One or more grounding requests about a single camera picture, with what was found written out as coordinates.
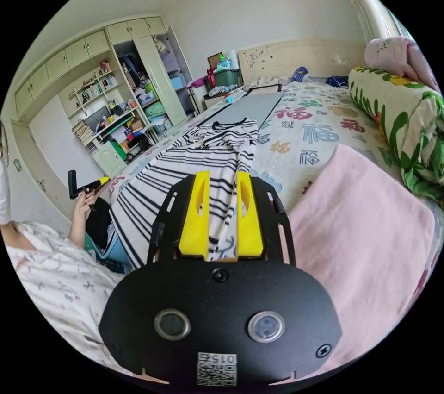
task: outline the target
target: qr code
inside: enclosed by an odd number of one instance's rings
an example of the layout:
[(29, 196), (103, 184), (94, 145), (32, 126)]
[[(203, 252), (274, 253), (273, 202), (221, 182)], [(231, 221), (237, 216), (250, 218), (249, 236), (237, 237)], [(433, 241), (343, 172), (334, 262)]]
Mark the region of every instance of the qr code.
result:
[(197, 384), (201, 386), (236, 386), (236, 354), (199, 352), (197, 358)]

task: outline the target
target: black metal plate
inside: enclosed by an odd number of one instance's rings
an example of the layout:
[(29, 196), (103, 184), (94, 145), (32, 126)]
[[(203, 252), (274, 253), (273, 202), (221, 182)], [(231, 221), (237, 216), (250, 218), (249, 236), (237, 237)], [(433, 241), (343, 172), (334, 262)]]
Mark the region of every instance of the black metal plate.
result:
[[(216, 282), (222, 268), (228, 279)], [(162, 339), (156, 314), (168, 308), (185, 313), (190, 334)], [(275, 311), (285, 320), (281, 338), (269, 344), (251, 340), (249, 319)], [(341, 337), (333, 303), (322, 285), (294, 266), (253, 261), (206, 263), (166, 260), (126, 276), (114, 289), (99, 325), (104, 344), (124, 368), (180, 386), (196, 386), (197, 353), (237, 355), (237, 385), (252, 387), (308, 375), (328, 358), (319, 347), (334, 349)]]

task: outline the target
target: striped shirt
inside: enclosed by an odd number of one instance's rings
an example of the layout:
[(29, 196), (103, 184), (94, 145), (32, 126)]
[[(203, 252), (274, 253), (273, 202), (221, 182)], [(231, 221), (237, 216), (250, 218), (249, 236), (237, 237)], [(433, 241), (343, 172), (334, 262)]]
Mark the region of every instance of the striped shirt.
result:
[(237, 202), (236, 172), (249, 172), (257, 134), (256, 121), (247, 118), (236, 124), (194, 127), (122, 189), (111, 218), (135, 268), (146, 263), (151, 229), (171, 186), (201, 170), (210, 171), (208, 259), (218, 257)]

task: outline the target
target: person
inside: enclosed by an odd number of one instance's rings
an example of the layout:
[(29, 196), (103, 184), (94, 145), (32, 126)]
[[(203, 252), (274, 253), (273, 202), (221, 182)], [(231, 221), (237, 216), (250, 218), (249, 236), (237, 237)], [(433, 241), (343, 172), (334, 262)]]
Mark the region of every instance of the person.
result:
[(120, 367), (99, 334), (105, 305), (124, 275), (85, 251), (86, 218), (96, 199), (94, 192), (79, 195), (67, 239), (42, 223), (12, 221), (8, 176), (0, 158), (0, 232), (17, 276), (40, 313), (91, 360), (124, 375), (165, 383)]

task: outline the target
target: monitor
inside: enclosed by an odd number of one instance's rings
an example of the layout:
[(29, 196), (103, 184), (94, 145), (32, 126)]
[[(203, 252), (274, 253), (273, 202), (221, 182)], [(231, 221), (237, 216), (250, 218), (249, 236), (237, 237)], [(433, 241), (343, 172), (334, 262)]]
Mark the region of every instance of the monitor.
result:
[(85, 118), (84, 122), (95, 133), (97, 124), (103, 121), (103, 116), (105, 116), (105, 118), (111, 116), (110, 111), (106, 106), (103, 106), (100, 110)]

